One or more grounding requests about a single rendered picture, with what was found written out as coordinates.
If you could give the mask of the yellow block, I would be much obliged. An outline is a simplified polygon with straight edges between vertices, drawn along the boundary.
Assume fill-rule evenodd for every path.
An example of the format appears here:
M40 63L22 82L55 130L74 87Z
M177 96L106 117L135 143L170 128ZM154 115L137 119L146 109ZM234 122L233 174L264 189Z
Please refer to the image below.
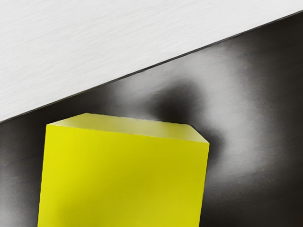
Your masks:
M187 124L49 123L37 227L198 227L209 142Z

